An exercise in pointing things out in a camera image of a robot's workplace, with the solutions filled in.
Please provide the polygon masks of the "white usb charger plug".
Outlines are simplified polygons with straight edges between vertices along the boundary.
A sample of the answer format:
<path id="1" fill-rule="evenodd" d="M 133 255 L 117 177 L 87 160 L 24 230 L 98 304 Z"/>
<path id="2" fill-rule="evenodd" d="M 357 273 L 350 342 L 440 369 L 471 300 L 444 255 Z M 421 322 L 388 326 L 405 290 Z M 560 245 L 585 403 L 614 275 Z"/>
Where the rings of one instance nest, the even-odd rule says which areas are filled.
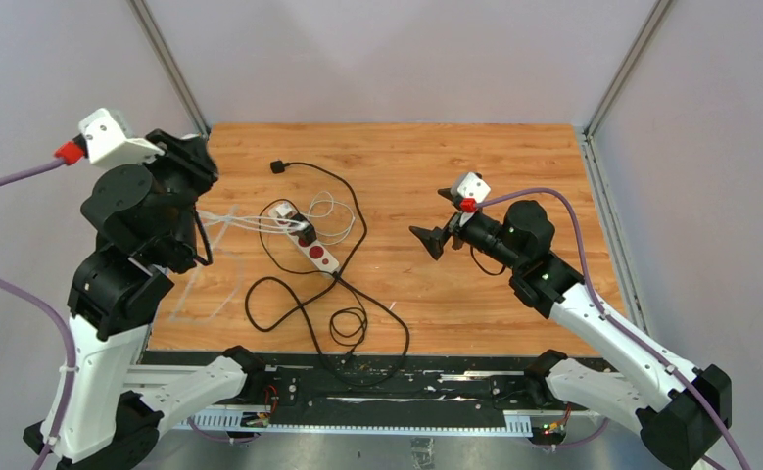
<path id="1" fill-rule="evenodd" d="M 297 213 L 296 208 L 288 201 L 274 205 L 268 210 L 270 217 L 279 219 L 291 219 Z"/>

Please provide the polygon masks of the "white red power strip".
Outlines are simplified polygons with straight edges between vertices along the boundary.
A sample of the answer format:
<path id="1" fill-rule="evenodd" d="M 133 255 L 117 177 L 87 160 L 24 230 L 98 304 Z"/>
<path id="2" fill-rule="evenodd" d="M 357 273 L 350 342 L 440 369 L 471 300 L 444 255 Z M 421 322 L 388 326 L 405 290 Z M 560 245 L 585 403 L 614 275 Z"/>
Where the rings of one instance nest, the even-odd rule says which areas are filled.
<path id="1" fill-rule="evenodd" d="M 325 275 L 336 275 L 340 273 L 340 262 L 321 243 L 318 235 L 316 242 L 307 247 L 301 247 L 298 244 L 297 237 L 293 235 L 294 231 L 290 231 L 286 236 L 295 248 L 310 262 L 312 272 Z"/>

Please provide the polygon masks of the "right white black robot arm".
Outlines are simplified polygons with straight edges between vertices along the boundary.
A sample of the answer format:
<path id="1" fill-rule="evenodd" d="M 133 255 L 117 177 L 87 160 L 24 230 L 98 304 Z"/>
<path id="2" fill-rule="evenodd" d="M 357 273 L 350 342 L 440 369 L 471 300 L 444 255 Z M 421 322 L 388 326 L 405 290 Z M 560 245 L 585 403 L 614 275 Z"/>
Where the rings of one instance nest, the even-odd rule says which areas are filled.
<path id="1" fill-rule="evenodd" d="M 714 364 L 699 367 L 670 352 L 607 304 L 586 267 L 575 269 L 552 250 L 555 228 L 541 204 L 523 191 L 510 194 L 496 220 L 484 212 L 488 201 L 450 188 L 442 194 L 457 209 L 448 222 L 409 229 L 430 256 L 439 259 L 452 242 L 495 260 L 523 305 L 580 337 L 613 367 L 598 372 L 563 352 L 545 352 L 526 371 L 529 403 L 546 409 L 562 401 L 593 411 L 638 435 L 670 469 L 709 462 L 719 441 L 747 468 L 730 431 L 731 378 Z"/>

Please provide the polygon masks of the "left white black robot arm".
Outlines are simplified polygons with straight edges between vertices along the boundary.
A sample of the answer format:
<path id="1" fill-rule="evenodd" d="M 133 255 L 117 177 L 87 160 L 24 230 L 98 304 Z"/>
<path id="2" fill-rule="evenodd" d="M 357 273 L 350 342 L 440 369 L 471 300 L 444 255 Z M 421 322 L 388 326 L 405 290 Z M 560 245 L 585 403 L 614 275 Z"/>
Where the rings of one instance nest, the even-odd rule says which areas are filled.
<path id="1" fill-rule="evenodd" d="M 74 360 L 48 416 L 24 430 L 24 442 L 61 469 L 131 469 L 176 424 L 265 392 L 264 363 L 240 346 L 151 391 L 124 385 L 171 275 L 213 260 L 196 211 L 218 179 L 206 139 L 156 129 L 146 140 L 150 155 L 107 169 L 80 207 L 96 242 L 69 292 Z"/>

